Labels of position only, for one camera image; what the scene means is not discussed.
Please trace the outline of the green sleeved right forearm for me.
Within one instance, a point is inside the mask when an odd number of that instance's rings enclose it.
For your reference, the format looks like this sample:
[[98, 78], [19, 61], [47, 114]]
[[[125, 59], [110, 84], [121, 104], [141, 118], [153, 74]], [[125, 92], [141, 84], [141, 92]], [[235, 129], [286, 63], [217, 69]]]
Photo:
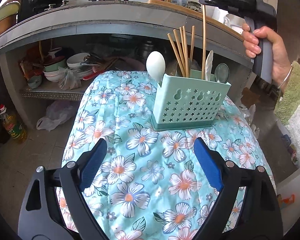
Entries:
[[274, 114], [287, 125], [290, 118], [300, 105], [300, 64], [296, 61], [292, 63], [292, 72], [285, 91], [279, 93], [274, 109]]

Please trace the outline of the person's right hand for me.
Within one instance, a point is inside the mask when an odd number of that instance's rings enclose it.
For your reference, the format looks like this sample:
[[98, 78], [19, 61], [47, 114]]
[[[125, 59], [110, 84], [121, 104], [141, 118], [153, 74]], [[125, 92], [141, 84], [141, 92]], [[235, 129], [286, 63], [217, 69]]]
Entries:
[[253, 72], [262, 80], [274, 83], [278, 89], [284, 91], [293, 67], [281, 36], [267, 26], [251, 29], [249, 24], [245, 23], [242, 29], [246, 55], [254, 60]]

